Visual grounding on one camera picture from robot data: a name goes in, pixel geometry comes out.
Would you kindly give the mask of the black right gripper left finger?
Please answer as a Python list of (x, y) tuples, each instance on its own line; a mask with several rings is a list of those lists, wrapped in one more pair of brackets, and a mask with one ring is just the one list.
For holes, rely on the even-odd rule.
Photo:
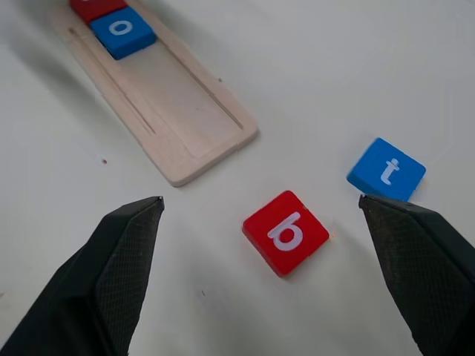
[(162, 197), (105, 215), (22, 318), (0, 356), (128, 356), (148, 288)]

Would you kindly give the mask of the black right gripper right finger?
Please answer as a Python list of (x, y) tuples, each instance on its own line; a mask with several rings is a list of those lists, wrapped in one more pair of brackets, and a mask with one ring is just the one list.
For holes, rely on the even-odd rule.
[(475, 356), (475, 248), (430, 209), (369, 194), (358, 206), (423, 356)]

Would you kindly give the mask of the blue block letter t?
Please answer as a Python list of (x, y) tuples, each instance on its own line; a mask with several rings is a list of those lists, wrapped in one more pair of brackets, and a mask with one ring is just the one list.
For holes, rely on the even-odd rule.
[(426, 173), (426, 167), (378, 137), (347, 175), (364, 194), (407, 202)]

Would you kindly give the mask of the red block letter b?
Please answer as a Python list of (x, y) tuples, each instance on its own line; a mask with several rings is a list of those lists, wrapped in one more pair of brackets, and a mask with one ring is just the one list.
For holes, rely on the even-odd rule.
[(242, 231), (279, 276), (286, 277), (330, 238), (292, 191), (284, 191), (248, 217)]

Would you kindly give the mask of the wooden letter tray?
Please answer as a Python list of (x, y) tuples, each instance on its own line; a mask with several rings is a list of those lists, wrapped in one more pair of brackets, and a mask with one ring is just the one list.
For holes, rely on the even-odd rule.
[(140, 0), (128, 0), (157, 34), (115, 60), (69, 4), (50, 23), (102, 97), (174, 187), (197, 178), (258, 133), (254, 117)]

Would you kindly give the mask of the blue block letter o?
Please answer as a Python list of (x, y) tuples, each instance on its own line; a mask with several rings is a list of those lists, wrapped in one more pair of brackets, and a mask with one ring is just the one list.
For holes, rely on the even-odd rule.
[(125, 7), (90, 23), (103, 47), (116, 60), (143, 50), (157, 41), (157, 35), (132, 7)]

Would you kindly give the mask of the red letter block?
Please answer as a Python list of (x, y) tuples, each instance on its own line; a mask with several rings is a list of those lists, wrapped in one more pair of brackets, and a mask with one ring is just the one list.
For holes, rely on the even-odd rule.
[(69, 5), (86, 24), (128, 6), (125, 0), (69, 0)]

